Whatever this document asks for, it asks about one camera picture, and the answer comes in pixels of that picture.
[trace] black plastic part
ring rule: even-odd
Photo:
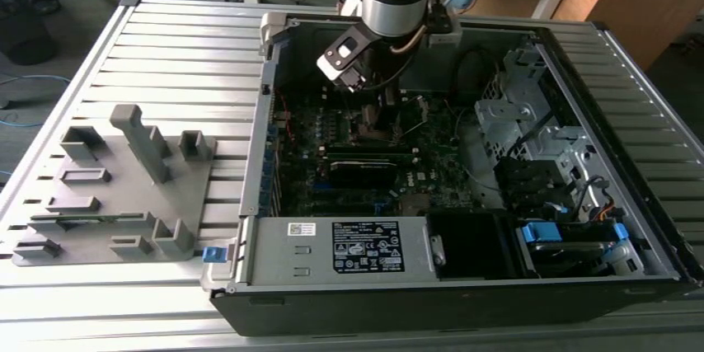
[[[378,130],[387,130],[391,128],[394,122],[399,117],[402,101],[399,84],[391,84],[381,90],[381,107],[374,126]]]
[[[399,177],[391,162],[337,161],[330,164],[330,184],[337,189],[390,189]]]
[[[453,32],[453,20],[450,19],[449,9],[443,4],[434,3],[429,13],[429,34],[443,35]]]
[[[445,265],[437,265],[441,279],[526,277],[517,237],[517,223],[506,212],[471,209],[433,210],[431,238],[443,240]]]
[[[141,4],[142,0],[121,0],[121,6],[134,7]]]
[[[525,218],[553,220],[561,214],[546,202],[575,207],[570,186],[555,161],[522,161],[503,157],[494,168],[506,205]]]
[[[653,293],[629,293],[634,289]],[[566,325],[681,290],[677,281],[649,279],[483,287],[439,284],[422,289],[214,292],[211,303],[241,336],[355,335]],[[263,307],[255,303],[262,298],[285,303]]]
[[[355,92],[365,88],[363,74],[355,65],[343,72],[338,79],[341,80],[341,85],[353,88]]]
[[[326,146],[325,156],[331,161],[390,161],[399,165],[411,165],[417,157],[407,147],[379,147],[363,146],[337,148]]]
[[[543,77],[538,83],[541,91],[546,96],[546,100],[550,104],[550,109],[558,120],[558,124],[562,127],[581,126],[581,121],[577,118],[573,107],[570,106],[569,100],[565,97],[561,87],[555,84],[555,80],[550,77]]]
[[[609,25],[605,21],[593,21],[593,26],[599,31],[610,31]]]
[[[614,230],[614,220],[585,224],[558,224],[563,242],[619,242],[619,234]]]
[[[365,24],[355,24],[346,30],[345,34],[338,37],[333,45],[325,52],[325,57],[335,70],[345,70],[358,59],[365,50],[382,40]],[[347,57],[341,55],[339,48],[346,45],[350,49]]]

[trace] mesh trash can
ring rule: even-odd
[[[0,52],[13,63],[34,65],[57,55],[42,14],[59,9],[59,0],[0,0]]]

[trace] slotted metal surface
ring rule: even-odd
[[[61,350],[333,350],[462,345],[498,340],[619,336],[701,331],[704,299],[643,304],[579,325],[358,335],[346,338],[246,339],[231,329],[199,286],[202,261],[18,268],[10,262],[29,216],[51,188],[70,125],[105,134],[117,103],[138,103],[146,124],[165,135],[202,129],[219,139],[205,203],[199,246],[237,235],[249,140],[259,88],[259,25],[270,11],[330,13],[331,9],[213,2],[143,0],[121,7],[73,86],[50,116],[3,192],[0,213],[0,334],[5,350],[33,340],[29,349]],[[693,142],[657,93],[645,87],[627,59],[593,26],[581,23],[482,18],[498,24],[549,26],[627,149],[662,195],[670,215],[695,244],[704,242],[704,170]],[[522,350],[531,350],[522,344]]]
[[[481,18],[487,22],[507,19]],[[511,20],[549,26],[582,75],[638,168],[704,260],[699,230],[704,228],[702,143],[639,71],[610,32],[591,24]]]

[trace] blue latch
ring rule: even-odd
[[[209,246],[203,249],[205,263],[227,263],[229,262],[229,248]]]
[[[562,242],[563,236],[554,222],[533,222],[522,227],[526,242]]]
[[[626,241],[629,239],[629,230],[622,223],[614,224],[614,231],[617,232],[621,241]]]
[[[555,210],[562,214],[566,214],[567,212],[570,212],[570,209],[566,206],[557,204],[555,202],[546,202],[546,205],[555,208]]]

